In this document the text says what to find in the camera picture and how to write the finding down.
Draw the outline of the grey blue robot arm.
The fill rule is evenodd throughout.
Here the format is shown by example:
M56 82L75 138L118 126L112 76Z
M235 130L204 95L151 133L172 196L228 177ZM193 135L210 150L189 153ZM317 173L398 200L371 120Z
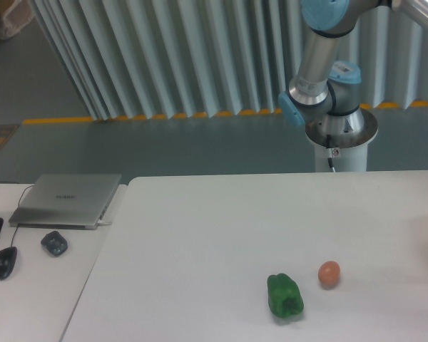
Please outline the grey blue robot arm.
M360 68L335 66L341 39L364 13L380 6L402 11L428 30L428 1L301 1L311 31L295 77L278 96L285 118L305 127L306 135L323 147L357 147L378 131L373 114L360 109Z

